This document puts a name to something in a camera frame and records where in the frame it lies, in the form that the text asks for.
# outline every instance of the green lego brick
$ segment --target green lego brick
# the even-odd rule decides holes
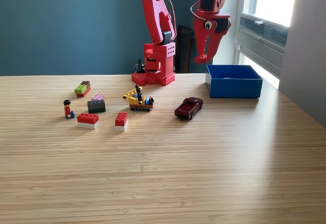
[[[75,89],[75,94],[83,94],[86,90],[87,90],[87,86],[86,85],[79,85]]]

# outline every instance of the car windshield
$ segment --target car windshield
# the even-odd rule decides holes
[[[184,101],[184,104],[193,105],[193,104],[194,104],[194,102],[190,102],[190,101]]]

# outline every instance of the dark red toy car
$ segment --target dark red toy car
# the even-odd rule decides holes
[[[192,119],[203,106],[200,98],[186,98],[183,103],[174,111],[174,115],[180,118]]]

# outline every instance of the cable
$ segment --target cable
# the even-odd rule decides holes
[[[191,11],[191,13],[192,13],[196,18],[199,18],[199,19],[201,19],[201,20],[207,21],[207,19],[204,19],[204,18],[202,18],[202,17],[199,17],[199,16],[198,16],[197,14],[195,14],[194,11],[193,11],[193,9],[194,9],[195,7],[197,7],[197,6],[199,5],[199,3],[200,3],[200,1],[198,1],[198,2],[196,2],[194,5],[192,5],[192,6],[190,7],[190,11]]]
[[[175,37],[173,39],[171,39],[171,41],[173,41],[177,37],[177,29],[176,29],[175,13],[174,13],[173,4],[172,4],[171,0],[169,0],[169,2],[170,2],[171,9],[172,9],[172,12],[173,12],[173,24],[174,24],[173,29],[174,29],[174,33],[175,33]]]

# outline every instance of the blue box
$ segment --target blue box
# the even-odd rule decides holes
[[[211,98],[259,98],[263,79],[250,65],[207,65]]]

